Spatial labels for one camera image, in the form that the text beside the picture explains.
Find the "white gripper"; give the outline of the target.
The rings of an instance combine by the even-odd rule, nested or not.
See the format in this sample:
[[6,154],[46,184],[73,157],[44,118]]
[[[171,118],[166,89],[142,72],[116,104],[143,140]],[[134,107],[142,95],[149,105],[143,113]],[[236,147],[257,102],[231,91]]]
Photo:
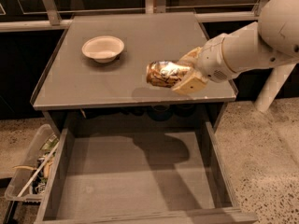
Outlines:
[[202,90],[208,79],[221,83],[234,79],[238,73],[234,72],[224,59],[223,42],[226,34],[218,35],[208,40],[203,47],[196,47],[179,60],[179,64],[195,67],[201,71],[190,71],[178,82],[172,91],[186,95]]

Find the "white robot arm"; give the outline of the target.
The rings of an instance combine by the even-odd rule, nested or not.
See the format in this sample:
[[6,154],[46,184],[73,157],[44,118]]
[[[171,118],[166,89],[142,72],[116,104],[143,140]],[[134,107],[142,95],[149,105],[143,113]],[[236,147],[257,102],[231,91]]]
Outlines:
[[254,69],[299,61],[299,0],[270,0],[257,21],[230,34],[221,34],[185,55],[194,65],[172,91],[186,95],[208,81],[232,80]]

